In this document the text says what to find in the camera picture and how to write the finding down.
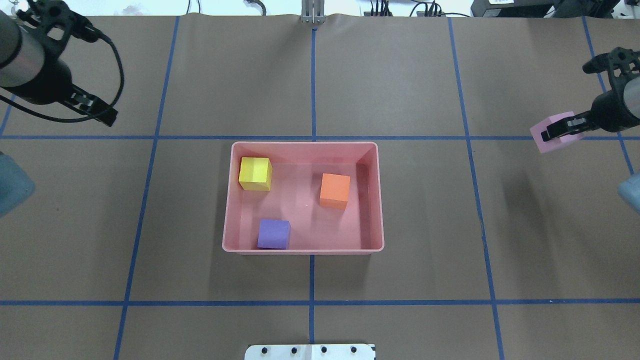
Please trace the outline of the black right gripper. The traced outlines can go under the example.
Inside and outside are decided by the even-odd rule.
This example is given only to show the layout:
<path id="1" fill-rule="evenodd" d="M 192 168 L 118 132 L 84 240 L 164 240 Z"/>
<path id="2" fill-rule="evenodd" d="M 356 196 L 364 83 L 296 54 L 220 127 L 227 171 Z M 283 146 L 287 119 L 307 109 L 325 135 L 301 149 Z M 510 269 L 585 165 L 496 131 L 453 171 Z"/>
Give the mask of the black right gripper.
<path id="1" fill-rule="evenodd" d="M 602 129 L 616 133 L 639 125 L 639 52 L 616 47 L 583 64 L 586 74 L 606 72 L 610 89 L 597 96 L 589 112 L 563 112 L 549 116 L 541 139 L 550 142 L 568 135 Z"/>

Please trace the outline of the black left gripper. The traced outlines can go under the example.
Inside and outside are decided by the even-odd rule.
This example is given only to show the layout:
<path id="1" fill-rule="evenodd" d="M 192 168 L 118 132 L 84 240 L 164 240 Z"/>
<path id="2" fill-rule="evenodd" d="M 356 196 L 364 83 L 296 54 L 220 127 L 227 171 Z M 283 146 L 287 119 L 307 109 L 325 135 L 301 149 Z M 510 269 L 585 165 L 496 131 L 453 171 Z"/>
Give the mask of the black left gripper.
<path id="1" fill-rule="evenodd" d="M 71 37 L 96 43 L 100 30 L 62 0 L 27 3 L 27 10 L 16 11 L 23 23 L 10 20 L 10 92 L 35 105 L 66 105 L 112 127 L 118 115 L 114 105 L 73 84 L 70 68 L 60 59 Z"/>

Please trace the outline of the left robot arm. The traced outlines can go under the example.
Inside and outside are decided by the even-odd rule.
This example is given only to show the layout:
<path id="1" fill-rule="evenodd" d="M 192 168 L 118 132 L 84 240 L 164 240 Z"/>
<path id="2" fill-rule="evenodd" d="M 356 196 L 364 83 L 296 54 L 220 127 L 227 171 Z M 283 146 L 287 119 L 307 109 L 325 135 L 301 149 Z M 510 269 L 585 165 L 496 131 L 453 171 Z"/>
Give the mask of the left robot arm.
<path id="1" fill-rule="evenodd" d="M 1 88 L 33 105 L 58 103 L 78 114 L 76 118 L 46 115 L 2 96 L 2 102 L 30 116 L 61 124 L 96 120 L 112 127 L 115 105 L 121 98 L 125 73 L 114 41 L 62 0 L 30 0 L 26 10 L 1 14 Z M 61 60 L 70 38 L 86 43 L 105 42 L 118 66 L 118 90 L 111 102 L 73 84 L 73 74 Z"/>

